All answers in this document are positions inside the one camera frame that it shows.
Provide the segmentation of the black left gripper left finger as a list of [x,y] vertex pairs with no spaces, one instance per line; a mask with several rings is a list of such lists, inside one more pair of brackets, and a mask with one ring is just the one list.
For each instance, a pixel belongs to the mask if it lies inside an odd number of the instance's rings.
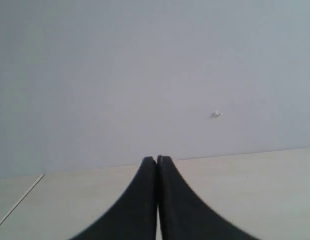
[[157,163],[145,157],[119,199],[73,240],[155,240]]

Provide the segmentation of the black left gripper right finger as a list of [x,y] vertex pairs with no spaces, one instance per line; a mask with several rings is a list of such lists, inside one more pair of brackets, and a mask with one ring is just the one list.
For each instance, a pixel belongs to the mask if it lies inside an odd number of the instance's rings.
[[157,157],[158,210],[163,240],[255,240],[211,209],[169,156]]

